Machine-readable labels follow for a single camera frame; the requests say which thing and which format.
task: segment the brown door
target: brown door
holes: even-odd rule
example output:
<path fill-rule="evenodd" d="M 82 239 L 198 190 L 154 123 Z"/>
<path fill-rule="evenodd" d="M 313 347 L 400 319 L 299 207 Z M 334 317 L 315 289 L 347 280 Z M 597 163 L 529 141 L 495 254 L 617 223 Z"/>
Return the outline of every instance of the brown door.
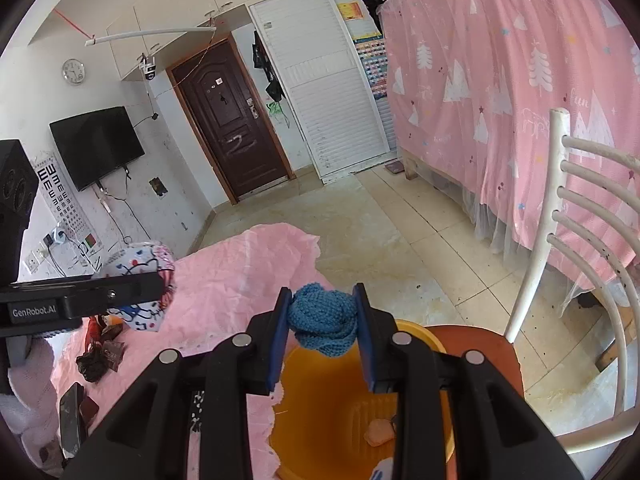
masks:
<path fill-rule="evenodd" d="M 229 41 L 201 57 L 196 54 L 172 73 L 182 81 L 180 90 L 196 126 L 235 197 L 287 176 Z"/>

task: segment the screw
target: screw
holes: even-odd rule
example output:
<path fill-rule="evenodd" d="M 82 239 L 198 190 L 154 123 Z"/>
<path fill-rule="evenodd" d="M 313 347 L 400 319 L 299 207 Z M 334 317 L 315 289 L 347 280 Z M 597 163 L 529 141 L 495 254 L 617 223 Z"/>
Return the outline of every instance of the screw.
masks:
<path fill-rule="evenodd" d="M 173 363 L 177 358 L 178 358 L 178 352 L 175 351 L 173 348 L 162 350 L 160 352 L 160 355 L 158 356 L 158 359 L 160 359 L 160 362 L 165 365 Z"/>
<path fill-rule="evenodd" d="M 473 365 L 481 365 L 484 363 L 484 354 L 478 350 L 469 350 L 465 354 L 465 359 Z"/>
<path fill-rule="evenodd" d="M 235 345 L 235 346 L 249 346 L 251 344 L 251 336 L 248 335 L 247 333 L 239 333 L 236 334 L 234 336 L 234 338 L 231 340 L 231 342 Z"/>
<path fill-rule="evenodd" d="M 411 342 L 411 335 L 407 332 L 396 332 L 391 336 L 391 341 L 397 345 L 408 345 Z"/>

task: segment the blue knitted cloth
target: blue knitted cloth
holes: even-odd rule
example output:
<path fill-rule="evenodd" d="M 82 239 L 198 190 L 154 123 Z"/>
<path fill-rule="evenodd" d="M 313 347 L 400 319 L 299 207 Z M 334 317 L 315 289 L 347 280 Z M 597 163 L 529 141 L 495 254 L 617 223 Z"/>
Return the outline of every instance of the blue knitted cloth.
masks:
<path fill-rule="evenodd" d="M 293 297 L 287 321 L 304 348 L 339 357 L 356 341 L 356 315 L 356 301 L 351 294 L 309 283 Z"/>

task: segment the tiled floor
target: tiled floor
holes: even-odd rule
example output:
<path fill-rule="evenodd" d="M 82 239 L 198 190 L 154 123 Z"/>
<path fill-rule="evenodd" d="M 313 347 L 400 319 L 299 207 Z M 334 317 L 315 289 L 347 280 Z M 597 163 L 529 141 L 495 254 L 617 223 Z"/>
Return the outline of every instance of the tiled floor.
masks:
<path fill-rule="evenodd" d="M 499 333 L 507 325 L 520 277 L 476 239 L 460 206 L 421 178 L 379 166 L 323 187 L 308 174 L 216 216 L 203 246 L 279 221 L 319 235 L 317 267 L 337 288 L 363 281 L 375 306 L 397 317 Z M 559 318 L 537 294 L 516 339 L 527 401 L 557 433 L 610 416 L 610 388 L 586 400 L 610 331 L 602 313 L 572 301 Z"/>

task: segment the white chair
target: white chair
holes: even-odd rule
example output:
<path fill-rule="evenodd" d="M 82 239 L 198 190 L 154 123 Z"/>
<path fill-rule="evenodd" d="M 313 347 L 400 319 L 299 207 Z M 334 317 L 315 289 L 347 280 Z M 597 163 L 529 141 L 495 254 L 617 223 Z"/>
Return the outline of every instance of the white chair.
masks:
<path fill-rule="evenodd" d="M 518 335 L 518 331 L 524 322 L 527 311 L 531 305 L 540 277 L 545 269 L 546 260 L 551 247 L 555 247 L 564 256 L 571 260 L 591 281 L 594 288 L 599 288 L 605 298 L 605 309 L 613 325 L 618 347 L 618 382 L 616 386 L 616 402 L 613 417 L 593 426 L 583 428 L 571 433 L 558 436 L 558 440 L 568 453 L 576 453 L 601 446 L 606 446 L 612 442 L 617 442 L 631 435 L 640 420 L 640 407 L 638 406 L 638 394 L 640 394 L 640 369 L 638 370 L 638 386 L 636 386 L 636 402 L 629 410 L 625 411 L 625 387 L 626 387 L 626 343 L 625 333 L 620 319 L 620 314 L 610 292 L 596 271 L 579 254 L 569 248 L 565 243 L 556 237 L 556 227 L 562 224 L 567 229 L 573 231 L 578 236 L 591 244 L 603 258 L 605 258 L 614 272 L 620 277 L 623 283 L 629 304 L 633 309 L 636 326 L 640 326 L 640 303 L 636 288 L 631 282 L 625 267 L 616 255 L 601 241 L 596 235 L 577 222 L 571 220 L 561 211 L 562 200 L 568 200 L 581 208 L 599 216 L 609 226 L 615 229 L 626 240 L 636 254 L 640 254 L 640 240 L 636 234 L 625 225 L 617 216 L 605 209 L 603 206 L 592 200 L 567 189 L 567 174 L 578 176 L 595 186 L 608 190 L 620 200 L 626 202 L 632 209 L 640 214 L 640 199 L 633 193 L 626 190 L 620 184 L 611 179 L 584 168 L 578 164 L 568 161 L 568 148 L 577 148 L 585 152 L 594 153 L 610 160 L 614 160 L 630 170 L 640 173 L 640 160 L 628 153 L 620 152 L 604 144 L 591 142 L 589 140 L 577 139 L 570 136 L 570 115 L 564 108 L 553 108 L 550 111 L 549 128 L 549 157 L 546 171 L 545 195 L 542 204 L 542 214 L 536 240 L 529 262 L 529 267 L 524 275 L 524 280 L 518 297 L 511 312 L 509 323 L 505 330 L 505 338 L 513 343 Z"/>

